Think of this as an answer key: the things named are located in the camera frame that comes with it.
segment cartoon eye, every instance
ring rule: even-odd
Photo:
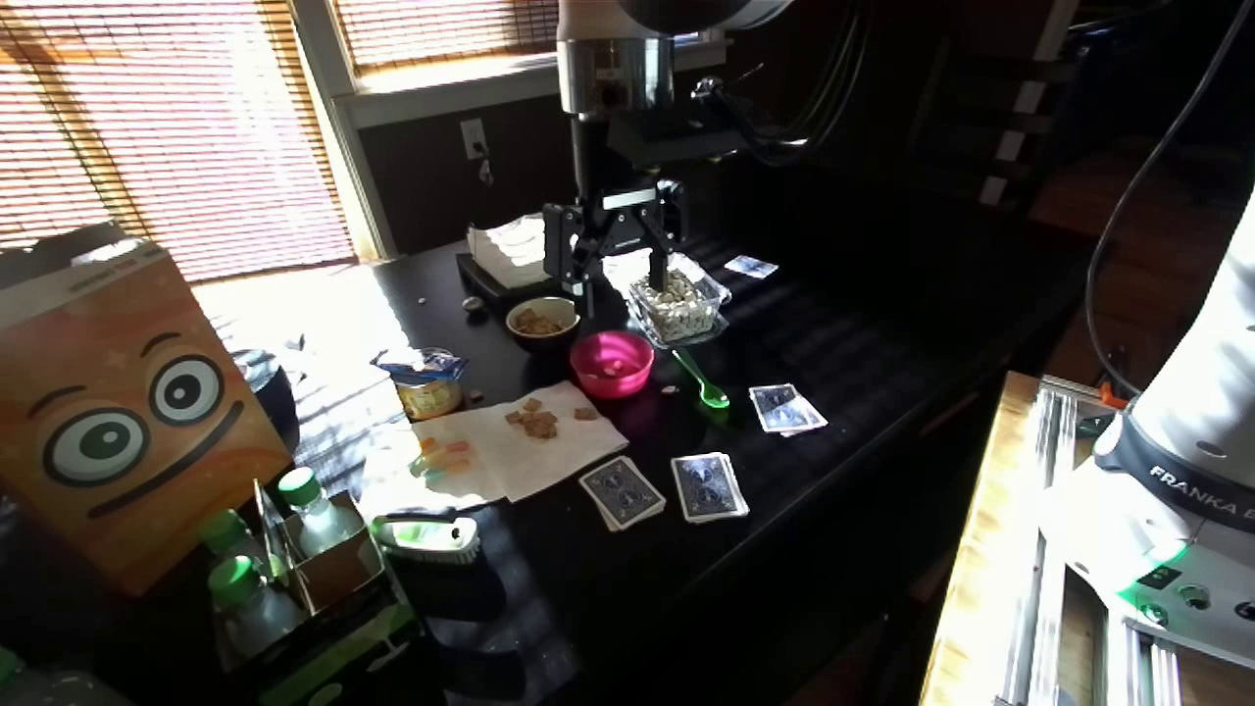
[[[156,374],[152,412],[169,425],[195,425],[222,400],[222,375],[203,358],[180,358]]]
[[[73,416],[46,442],[46,472],[72,488],[127,474],[148,446],[145,425],[119,409]]]

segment white bowl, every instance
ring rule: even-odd
[[[582,330],[582,310],[574,298],[562,298],[562,296],[522,298],[518,306],[507,310],[507,330],[526,348],[574,341],[574,335]]]

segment small container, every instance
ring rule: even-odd
[[[464,362],[448,348],[384,348],[374,365],[387,374],[412,425],[464,409]]]
[[[578,386],[597,400],[629,400],[654,374],[654,345],[635,330],[597,330],[570,355]]]
[[[718,315],[718,298],[709,298],[709,287],[698,287],[680,270],[665,270],[664,289],[635,284],[633,298],[642,315],[646,335],[664,348],[709,341],[730,326]]]

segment window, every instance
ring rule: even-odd
[[[0,246],[119,221],[187,284],[352,263],[288,0],[4,0]]]
[[[553,53],[556,0],[335,0],[352,77]]]

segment pink cup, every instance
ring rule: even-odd
[[[597,330],[574,341],[578,386],[597,400],[629,400],[654,374],[654,345],[635,330]]]

